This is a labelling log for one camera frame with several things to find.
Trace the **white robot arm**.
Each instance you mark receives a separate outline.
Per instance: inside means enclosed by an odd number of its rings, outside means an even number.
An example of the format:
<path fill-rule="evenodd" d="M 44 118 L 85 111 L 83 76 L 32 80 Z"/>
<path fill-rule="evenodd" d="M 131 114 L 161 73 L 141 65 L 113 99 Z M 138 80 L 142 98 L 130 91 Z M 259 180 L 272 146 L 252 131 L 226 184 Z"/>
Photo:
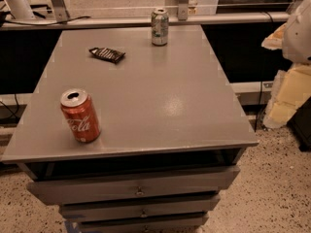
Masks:
<path fill-rule="evenodd" d="M 263 117 L 265 127 L 280 128 L 311 97 L 311 0 L 303 0 L 261 45 L 281 50 L 293 63 L 288 71 L 277 72 Z"/>

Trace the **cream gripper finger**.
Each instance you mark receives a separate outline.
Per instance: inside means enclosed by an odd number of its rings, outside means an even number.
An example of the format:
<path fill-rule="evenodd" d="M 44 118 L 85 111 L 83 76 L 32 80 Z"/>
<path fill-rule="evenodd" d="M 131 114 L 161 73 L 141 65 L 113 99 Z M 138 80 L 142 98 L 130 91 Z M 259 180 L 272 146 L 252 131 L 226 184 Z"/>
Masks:
<path fill-rule="evenodd" d="M 261 46 L 268 50 L 280 50 L 283 45 L 284 32 L 287 24 L 283 23 L 273 33 L 266 37 Z"/>
<path fill-rule="evenodd" d="M 279 70 L 274 78 L 263 125 L 267 128 L 286 125 L 310 97 L 311 65 L 296 63 L 288 71 Z"/>

